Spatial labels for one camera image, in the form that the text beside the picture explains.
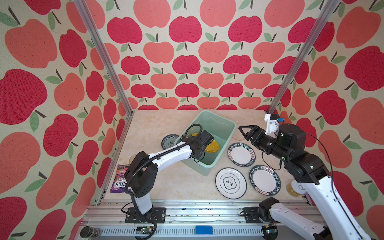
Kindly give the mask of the yellow polka dot plate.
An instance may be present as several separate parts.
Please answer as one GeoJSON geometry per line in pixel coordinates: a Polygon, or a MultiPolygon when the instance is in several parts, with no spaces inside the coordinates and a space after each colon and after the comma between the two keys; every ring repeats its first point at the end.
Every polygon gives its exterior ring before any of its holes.
{"type": "Polygon", "coordinates": [[[199,136],[199,141],[204,144],[205,153],[215,153],[220,150],[220,145],[215,138],[208,132],[203,131],[202,133],[194,133],[191,135],[192,138],[199,136]]]}

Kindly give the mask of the white plate dark lettered rim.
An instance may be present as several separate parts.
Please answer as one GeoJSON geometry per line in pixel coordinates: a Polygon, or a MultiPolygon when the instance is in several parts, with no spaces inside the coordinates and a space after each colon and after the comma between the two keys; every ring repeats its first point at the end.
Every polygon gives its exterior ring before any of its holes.
{"type": "Polygon", "coordinates": [[[247,144],[234,143],[228,148],[230,161],[239,167],[250,167],[256,161],[255,151],[247,144]]]}

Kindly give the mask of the white plate green clover emblem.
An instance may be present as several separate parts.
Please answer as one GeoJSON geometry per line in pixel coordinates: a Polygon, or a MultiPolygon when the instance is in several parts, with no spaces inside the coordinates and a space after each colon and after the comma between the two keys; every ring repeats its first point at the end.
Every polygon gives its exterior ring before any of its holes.
{"type": "Polygon", "coordinates": [[[215,184],[219,193],[231,200],[240,199],[247,191],[245,177],[233,168],[220,170],[216,175],[215,184]]]}

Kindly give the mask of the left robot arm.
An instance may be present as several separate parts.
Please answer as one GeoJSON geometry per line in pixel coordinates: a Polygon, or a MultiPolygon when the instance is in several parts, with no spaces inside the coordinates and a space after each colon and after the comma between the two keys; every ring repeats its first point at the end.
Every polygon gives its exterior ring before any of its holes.
{"type": "Polygon", "coordinates": [[[155,154],[147,154],[144,151],[137,153],[124,174],[125,193],[131,196],[136,212],[146,218],[151,215],[153,204],[150,191],[159,172],[189,158],[203,159],[207,146],[214,139],[202,125],[193,124],[173,147],[155,154]]]}

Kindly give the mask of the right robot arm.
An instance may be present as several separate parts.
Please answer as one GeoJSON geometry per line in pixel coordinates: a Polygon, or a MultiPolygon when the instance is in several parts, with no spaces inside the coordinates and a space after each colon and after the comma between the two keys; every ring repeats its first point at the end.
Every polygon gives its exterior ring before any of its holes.
{"type": "Polygon", "coordinates": [[[298,126],[283,124],[276,138],[257,125],[239,126],[245,140],[257,149],[284,163],[284,168],[310,195],[326,225],[314,223],[286,208],[275,198],[259,205],[259,216],[265,222],[279,222],[306,240],[369,240],[333,182],[333,174],[316,155],[305,151],[307,134],[298,126]]]}

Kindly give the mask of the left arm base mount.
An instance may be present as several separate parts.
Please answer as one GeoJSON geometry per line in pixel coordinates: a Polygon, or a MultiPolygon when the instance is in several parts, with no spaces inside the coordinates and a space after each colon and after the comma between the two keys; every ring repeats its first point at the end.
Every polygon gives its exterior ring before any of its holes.
{"type": "MultiPolygon", "coordinates": [[[[166,217],[166,208],[152,208],[148,213],[142,214],[146,219],[151,222],[156,222],[157,224],[164,224],[166,217]]],[[[128,213],[126,215],[125,223],[127,224],[141,224],[148,223],[140,217],[140,212],[137,212],[135,208],[128,208],[128,213]]]]}

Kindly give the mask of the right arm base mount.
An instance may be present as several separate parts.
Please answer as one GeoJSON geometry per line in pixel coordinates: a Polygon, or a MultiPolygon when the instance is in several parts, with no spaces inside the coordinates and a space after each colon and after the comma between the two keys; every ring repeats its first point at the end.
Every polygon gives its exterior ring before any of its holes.
{"type": "Polygon", "coordinates": [[[265,208],[243,208],[241,216],[245,218],[247,224],[267,224],[272,221],[269,211],[265,208]]]}

